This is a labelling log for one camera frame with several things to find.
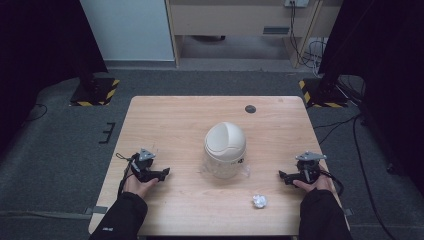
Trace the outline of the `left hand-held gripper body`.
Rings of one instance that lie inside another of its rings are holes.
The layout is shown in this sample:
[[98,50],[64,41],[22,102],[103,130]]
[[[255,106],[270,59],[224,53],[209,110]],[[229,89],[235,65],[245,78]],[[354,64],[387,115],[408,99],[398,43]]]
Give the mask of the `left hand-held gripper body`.
[[131,170],[140,182],[148,182],[153,176],[161,176],[158,171],[152,171],[155,155],[146,149],[141,149],[139,153],[132,156],[130,163]]

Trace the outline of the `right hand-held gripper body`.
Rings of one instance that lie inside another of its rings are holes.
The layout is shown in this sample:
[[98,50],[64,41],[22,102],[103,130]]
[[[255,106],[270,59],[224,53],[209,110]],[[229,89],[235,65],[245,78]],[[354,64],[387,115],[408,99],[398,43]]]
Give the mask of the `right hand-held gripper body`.
[[327,171],[322,170],[319,162],[326,160],[327,156],[306,151],[295,157],[297,160],[296,167],[299,171],[299,176],[296,178],[297,181],[301,181],[306,184],[315,183],[321,175],[327,174]]

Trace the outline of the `person's right hand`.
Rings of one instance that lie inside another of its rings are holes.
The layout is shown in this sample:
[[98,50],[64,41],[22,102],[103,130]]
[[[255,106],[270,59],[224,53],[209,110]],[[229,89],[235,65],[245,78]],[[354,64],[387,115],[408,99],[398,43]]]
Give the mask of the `person's right hand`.
[[325,175],[320,175],[313,184],[307,184],[300,180],[294,180],[293,184],[306,192],[311,192],[314,189],[333,191],[331,179]]

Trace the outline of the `person's left hand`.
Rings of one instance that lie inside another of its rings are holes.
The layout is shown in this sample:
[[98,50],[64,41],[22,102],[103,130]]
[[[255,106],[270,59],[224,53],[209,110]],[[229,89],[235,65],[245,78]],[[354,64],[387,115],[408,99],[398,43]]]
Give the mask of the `person's left hand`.
[[159,180],[154,178],[148,182],[140,182],[134,175],[129,176],[123,186],[124,192],[130,192],[138,195],[140,198],[145,198],[148,191],[152,189]]

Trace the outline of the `crumpled white paper ball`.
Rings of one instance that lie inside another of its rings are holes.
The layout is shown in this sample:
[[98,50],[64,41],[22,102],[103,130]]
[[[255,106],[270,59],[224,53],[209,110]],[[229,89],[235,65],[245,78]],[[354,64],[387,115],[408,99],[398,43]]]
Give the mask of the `crumpled white paper ball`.
[[252,197],[252,202],[254,207],[257,209],[263,209],[264,207],[267,206],[267,203],[268,203],[267,198],[264,195],[260,195],[260,194],[254,195]]

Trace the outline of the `white dome-lid trash can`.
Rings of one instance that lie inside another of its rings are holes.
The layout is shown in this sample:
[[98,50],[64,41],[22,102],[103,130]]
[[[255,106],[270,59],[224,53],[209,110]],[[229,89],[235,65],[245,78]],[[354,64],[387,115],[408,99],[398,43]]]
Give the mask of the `white dome-lid trash can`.
[[202,170],[219,179],[238,174],[249,177],[246,152],[247,140],[242,128],[231,122],[217,123],[204,138]]

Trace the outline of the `black stand base yellow stripes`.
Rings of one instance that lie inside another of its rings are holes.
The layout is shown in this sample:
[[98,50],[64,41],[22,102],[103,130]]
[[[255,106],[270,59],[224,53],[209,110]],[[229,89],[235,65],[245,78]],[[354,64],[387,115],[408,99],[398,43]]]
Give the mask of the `black stand base yellow stripes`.
[[307,107],[340,108],[347,106],[347,97],[332,83],[323,79],[305,78],[299,86]]
[[80,83],[70,99],[71,106],[105,106],[115,94],[119,80],[95,78],[92,83]]

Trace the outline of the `black curtain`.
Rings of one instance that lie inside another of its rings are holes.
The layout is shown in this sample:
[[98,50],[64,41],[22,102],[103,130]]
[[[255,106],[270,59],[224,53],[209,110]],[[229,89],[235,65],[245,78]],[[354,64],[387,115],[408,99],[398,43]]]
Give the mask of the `black curtain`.
[[80,0],[0,0],[0,154],[41,90],[105,70]]
[[424,196],[424,0],[343,0],[320,72],[365,81],[387,154]]

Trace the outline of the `white cabinet panel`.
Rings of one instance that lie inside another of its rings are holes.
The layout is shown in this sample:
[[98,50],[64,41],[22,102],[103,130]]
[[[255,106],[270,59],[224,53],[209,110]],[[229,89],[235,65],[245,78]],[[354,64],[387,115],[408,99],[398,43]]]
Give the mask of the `white cabinet panel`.
[[173,61],[165,0],[80,0],[108,61]]

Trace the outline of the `beige wooden desk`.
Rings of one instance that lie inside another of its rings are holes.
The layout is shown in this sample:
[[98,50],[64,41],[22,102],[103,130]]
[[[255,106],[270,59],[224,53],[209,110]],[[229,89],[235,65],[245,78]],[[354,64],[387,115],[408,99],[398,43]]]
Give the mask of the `beige wooden desk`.
[[297,68],[312,38],[327,38],[344,0],[309,0],[306,8],[284,0],[165,0],[174,54],[185,36],[270,36],[284,40]]

